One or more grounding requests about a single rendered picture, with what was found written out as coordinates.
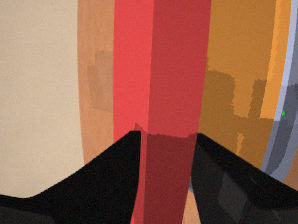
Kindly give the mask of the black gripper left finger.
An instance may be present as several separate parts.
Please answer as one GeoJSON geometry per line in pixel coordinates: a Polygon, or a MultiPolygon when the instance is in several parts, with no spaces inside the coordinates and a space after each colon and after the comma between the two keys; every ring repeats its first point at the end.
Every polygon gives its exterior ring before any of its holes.
{"type": "Polygon", "coordinates": [[[141,131],[131,130],[78,171],[28,198],[0,194],[0,224],[131,224],[141,131]]]}

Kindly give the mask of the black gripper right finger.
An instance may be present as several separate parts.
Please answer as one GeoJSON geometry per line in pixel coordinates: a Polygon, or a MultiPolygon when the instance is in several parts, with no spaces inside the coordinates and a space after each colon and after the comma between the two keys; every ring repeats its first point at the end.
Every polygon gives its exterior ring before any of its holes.
{"type": "Polygon", "coordinates": [[[298,191],[197,133],[191,182],[201,224],[298,224],[298,191]]]}

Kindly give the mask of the grey open box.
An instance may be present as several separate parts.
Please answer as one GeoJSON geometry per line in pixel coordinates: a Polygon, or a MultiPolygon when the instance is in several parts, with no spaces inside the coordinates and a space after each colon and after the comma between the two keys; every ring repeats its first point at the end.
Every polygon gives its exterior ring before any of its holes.
{"type": "Polygon", "coordinates": [[[283,182],[298,147],[298,0],[211,0],[204,82],[198,133],[283,182]]]}

